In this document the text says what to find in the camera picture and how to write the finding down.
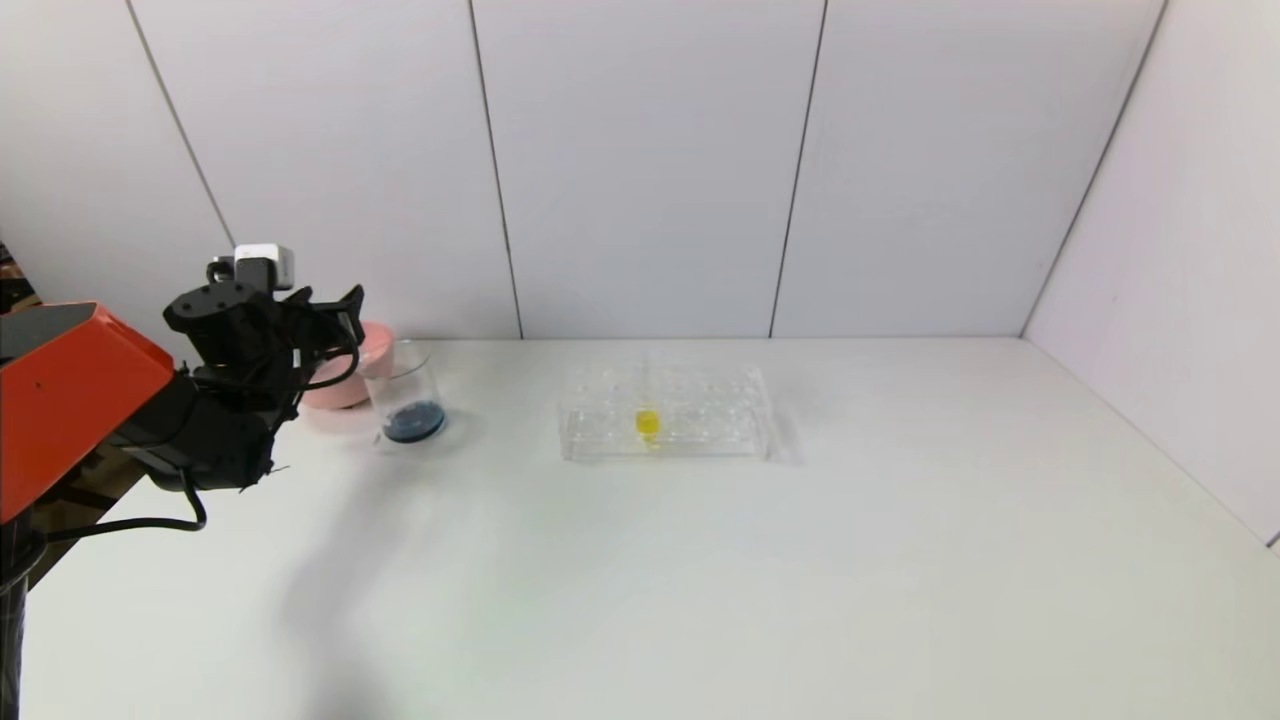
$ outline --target black cable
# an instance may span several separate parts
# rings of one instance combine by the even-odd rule
[[[308,383],[305,386],[256,386],[252,383],[242,383],[237,380],[224,380],[221,378],[193,377],[191,379],[206,387],[221,387],[228,389],[243,389],[252,392],[310,392],[312,389],[332,387],[346,380],[351,375],[355,375],[356,370],[360,369],[360,343],[356,342],[356,333],[353,333],[349,328],[347,328],[338,320],[330,318],[329,315],[325,315],[324,313],[317,311],[316,314],[324,318],[326,322],[337,325],[338,329],[342,331],[343,345],[351,354],[351,365],[347,365],[347,369],[339,373],[337,377],[329,378],[328,380],[320,380],[317,383]]]
[[[195,520],[174,520],[172,518],[131,518],[128,520],[115,520],[114,523],[100,523],[97,525],[84,525],[83,528],[58,530],[55,533],[49,533],[45,539],[49,544],[52,544],[55,542],[67,542],[92,536],[101,536],[105,533],[115,533],[119,530],[134,530],[138,528],[163,528],[168,530],[184,530],[188,533],[201,530],[209,520],[209,514],[205,512],[205,506],[200,502],[200,496],[196,495],[196,483],[192,482],[191,474],[187,473],[186,468],[178,469],[178,477],[182,478],[182,492],[187,496],[187,502],[189,502],[191,509],[196,511]]]
[[[5,578],[4,584],[0,585],[0,594],[5,594],[12,591],[31,573],[40,559],[45,556],[45,548],[49,547],[49,542],[45,538],[45,533],[40,530],[31,530],[27,539],[31,542],[31,547],[27,552],[14,562],[13,568],[6,568],[9,577]]]

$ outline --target glass beaker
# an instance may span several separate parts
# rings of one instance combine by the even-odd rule
[[[360,370],[383,437],[392,442],[417,442],[444,429],[444,406],[429,357],[425,341],[398,340],[384,357]]]

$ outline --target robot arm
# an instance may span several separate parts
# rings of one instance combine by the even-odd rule
[[[193,372],[97,304],[49,305],[0,322],[3,482],[0,523],[26,511],[102,439],[125,450],[166,489],[244,488],[271,469],[276,430],[328,359],[364,341],[364,290],[311,302],[284,300],[293,258],[275,245],[242,246],[206,270],[209,282],[165,310],[202,360]]]

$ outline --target panel seam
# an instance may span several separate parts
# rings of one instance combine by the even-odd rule
[[[160,74],[160,67],[156,65],[156,58],[151,53],[151,44],[147,42],[147,36],[142,32],[142,23],[138,22],[138,13],[133,9],[133,0],[124,0],[124,5],[129,9],[129,18],[133,20],[133,29],[138,33],[138,41],[142,42],[142,51],[147,55],[147,64],[151,65],[151,74],[155,76],[156,85],[160,86],[160,95],[164,96],[164,102],[169,108],[169,115],[173,118],[173,124],[178,127],[178,135],[182,137],[182,145],[187,149],[187,156],[191,158],[191,164],[196,168],[196,176],[200,178],[201,187],[205,188],[205,196],[209,197],[209,204],[212,205],[214,214],[218,215],[218,223],[223,227],[227,242],[230,243],[234,250],[236,238],[232,237],[232,231],[227,227],[227,218],[223,217],[223,209],[218,205],[218,199],[214,197],[212,188],[209,187],[209,179],[205,177],[204,168],[200,167],[196,151],[191,147],[191,138],[187,137],[187,129],[182,127],[182,119],[178,118],[178,109],[173,105],[173,97],[169,95],[169,87],[165,86],[164,76]]]
[[[476,23],[475,0],[467,0],[471,13],[471,40],[476,47],[476,70],[480,73],[480,99],[484,101],[484,123],[489,131],[489,156],[493,159],[493,182],[498,190],[498,214],[502,217],[502,241],[507,247],[507,269],[511,270],[511,299],[516,304],[516,329],[520,340],[525,340],[525,322],[520,314],[520,292],[516,290],[516,259],[511,255],[511,232],[507,228],[507,204],[502,197],[502,173],[498,172],[498,146],[493,140],[493,117],[489,114],[489,87],[484,81],[484,60],[480,59],[480,27]]]
[[[1041,283],[1039,292],[1036,293],[1036,301],[1032,302],[1032,309],[1027,313],[1027,320],[1023,322],[1023,329],[1018,333],[1018,337],[1027,337],[1027,329],[1032,327],[1032,318],[1036,316],[1036,310],[1039,309],[1041,301],[1044,300],[1044,291],[1048,290],[1048,283],[1053,279],[1053,270],[1057,269],[1057,264],[1062,260],[1062,254],[1066,251],[1066,243],[1071,240],[1071,232],[1075,231],[1075,223],[1080,219],[1080,215],[1084,211],[1084,204],[1088,202],[1089,193],[1093,192],[1093,183],[1098,179],[1102,164],[1107,159],[1107,152],[1111,151],[1111,142],[1116,138],[1116,131],[1120,129],[1120,123],[1124,120],[1124,115],[1129,110],[1129,100],[1133,99],[1133,91],[1138,87],[1138,81],[1142,78],[1142,70],[1147,67],[1147,58],[1151,55],[1151,47],[1156,44],[1156,35],[1160,33],[1160,23],[1164,22],[1165,10],[1167,9],[1169,0],[1161,0],[1160,12],[1156,14],[1156,22],[1151,26],[1151,35],[1147,36],[1147,44],[1142,49],[1142,58],[1138,59],[1138,68],[1134,70],[1133,79],[1129,82],[1129,90],[1125,91],[1124,100],[1120,102],[1120,111],[1116,113],[1116,122],[1111,124],[1111,132],[1107,133],[1107,141],[1102,145],[1102,152],[1098,154],[1098,163],[1093,165],[1093,174],[1089,176],[1089,183],[1084,186],[1084,195],[1080,196],[1080,202],[1075,206],[1075,214],[1071,215],[1071,222],[1066,225],[1066,233],[1062,236],[1062,242],[1057,245],[1057,252],[1053,255],[1053,261],[1050,263],[1048,272],[1044,273],[1044,281]]]
[[[796,173],[791,181],[791,205],[787,208],[787,227],[782,233],[782,256],[778,258],[778,283],[773,288],[773,311],[769,314],[769,334],[773,337],[773,327],[778,322],[778,301],[782,299],[782,272],[787,265],[787,243],[791,241],[791,219],[796,213],[796,191],[800,188],[800,167],[804,161],[804,143],[809,136],[809,113],[813,110],[813,88],[818,83],[818,61],[822,59],[822,36],[827,32],[827,4],[822,3],[822,19],[818,22],[818,46],[813,53],[813,74],[809,76],[809,101],[804,106],[804,127],[800,128],[800,150],[796,154]]]

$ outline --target blue liquid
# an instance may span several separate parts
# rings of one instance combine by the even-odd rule
[[[383,424],[383,434],[392,442],[417,442],[440,432],[444,409],[436,402],[419,401],[392,413]]]

